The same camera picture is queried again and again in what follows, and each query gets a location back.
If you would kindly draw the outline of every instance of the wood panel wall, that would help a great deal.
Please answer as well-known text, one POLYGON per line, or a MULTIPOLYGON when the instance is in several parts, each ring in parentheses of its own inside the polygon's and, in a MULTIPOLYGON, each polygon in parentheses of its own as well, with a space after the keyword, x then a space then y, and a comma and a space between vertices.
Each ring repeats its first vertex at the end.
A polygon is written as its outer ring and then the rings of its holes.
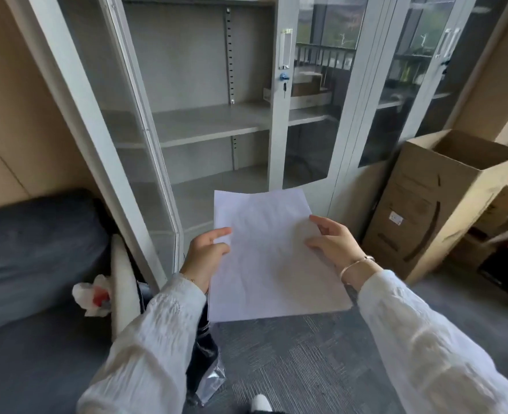
POLYGON ((20 34, 0 0, 0 206, 98 188, 20 34))
POLYGON ((488 59, 455 129, 508 143, 508 26, 488 59))

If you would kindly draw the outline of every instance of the thin chain bracelet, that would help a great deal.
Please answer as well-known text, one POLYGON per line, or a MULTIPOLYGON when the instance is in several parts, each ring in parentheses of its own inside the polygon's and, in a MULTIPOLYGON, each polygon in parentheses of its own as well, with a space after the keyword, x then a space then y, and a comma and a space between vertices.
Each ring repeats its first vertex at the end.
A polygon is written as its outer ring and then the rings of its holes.
POLYGON ((358 263, 361 263, 361 262, 366 262, 368 260, 374 262, 375 258, 373 256, 364 256, 363 258, 357 260, 356 262, 353 262, 352 264, 344 267, 342 269, 342 271, 340 272, 340 281, 342 281, 342 276, 344 276, 344 273, 346 272, 346 270, 348 270, 350 267, 352 267, 355 264, 358 264, 358 263))

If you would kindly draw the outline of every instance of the stack of paper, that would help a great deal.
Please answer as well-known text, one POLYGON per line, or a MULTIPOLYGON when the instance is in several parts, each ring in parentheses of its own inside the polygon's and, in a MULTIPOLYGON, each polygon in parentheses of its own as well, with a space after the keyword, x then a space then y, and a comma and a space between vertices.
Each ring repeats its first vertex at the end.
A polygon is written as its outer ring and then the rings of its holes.
POLYGON ((304 240, 320 235, 302 189, 215 192, 214 228, 231 252, 211 280, 213 322, 343 311, 352 306, 333 265, 304 240))

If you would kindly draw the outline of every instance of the sofa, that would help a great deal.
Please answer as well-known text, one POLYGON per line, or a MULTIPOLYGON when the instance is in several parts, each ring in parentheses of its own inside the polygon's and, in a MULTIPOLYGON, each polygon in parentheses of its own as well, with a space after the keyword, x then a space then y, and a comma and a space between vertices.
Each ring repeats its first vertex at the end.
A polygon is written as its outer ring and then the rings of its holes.
POLYGON ((139 313, 125 245, 89 192, 0 208, 0 414, 74 413, 139 313), (72 286, 97 274, 112 275, 112 316, 85 318, 72 286))

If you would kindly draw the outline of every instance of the person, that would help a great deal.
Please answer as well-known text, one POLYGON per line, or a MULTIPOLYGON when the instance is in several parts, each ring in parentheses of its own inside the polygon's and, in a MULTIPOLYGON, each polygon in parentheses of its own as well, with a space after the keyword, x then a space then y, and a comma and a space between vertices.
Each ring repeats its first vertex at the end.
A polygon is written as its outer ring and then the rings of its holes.
MULTIPOLYGON (((390 381, 407 413, 508 413, 508 380, 490 356, 412 292, 392 271, 365 258, 347 228, 310 216, 322 235, 306 245, 320 249, 358 292, 390 381)), ((185 402, 185 371, 210 278, 230 252, 215 229, 190 244, 174 276, 114 341, 104 365, 79 399, 80 414, 178 414, 185 402)), ((253 409, 271 411, 263 396, 253 409)))

